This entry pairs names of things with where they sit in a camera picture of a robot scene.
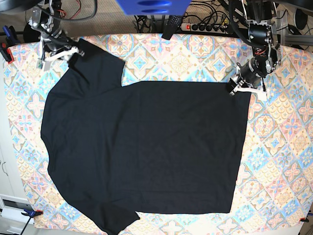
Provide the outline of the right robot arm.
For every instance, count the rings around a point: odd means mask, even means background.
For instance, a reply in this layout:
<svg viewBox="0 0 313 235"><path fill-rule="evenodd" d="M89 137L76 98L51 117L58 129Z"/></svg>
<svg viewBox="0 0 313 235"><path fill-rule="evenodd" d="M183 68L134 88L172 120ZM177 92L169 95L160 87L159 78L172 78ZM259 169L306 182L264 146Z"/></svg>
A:
<svg viewBox="0 0 313 235"><path fill-rule="evenodd" d="M61 20L67 16L60 0L43 0L32 10L28 25L40 33L39 59L40 66L55 60L68 61L74 54L84 56L78 43L69 38L61 28Z"/></svg>

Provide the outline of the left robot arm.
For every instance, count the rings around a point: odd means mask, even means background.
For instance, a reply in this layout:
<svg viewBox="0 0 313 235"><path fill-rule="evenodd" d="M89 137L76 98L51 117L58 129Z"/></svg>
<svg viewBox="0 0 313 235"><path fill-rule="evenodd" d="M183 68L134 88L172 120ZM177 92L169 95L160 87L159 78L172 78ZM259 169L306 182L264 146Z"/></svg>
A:
<svg viewBox="0 0 313 235"><path fill-rule="evenodd" d="M233 14L236 5L241 5L244 22L247 24L247 36L239 30ZM280 44L273 18L277 17L276 5L271 0L230 0L228 2L230 25L237 36L252 47L252 58L244 65L236 64L236 75L230 78L227 89L235 95L240 89L246 92L252 89L255 93L259 84L266 91L264 79L275 71L281 63Z"/></svg>

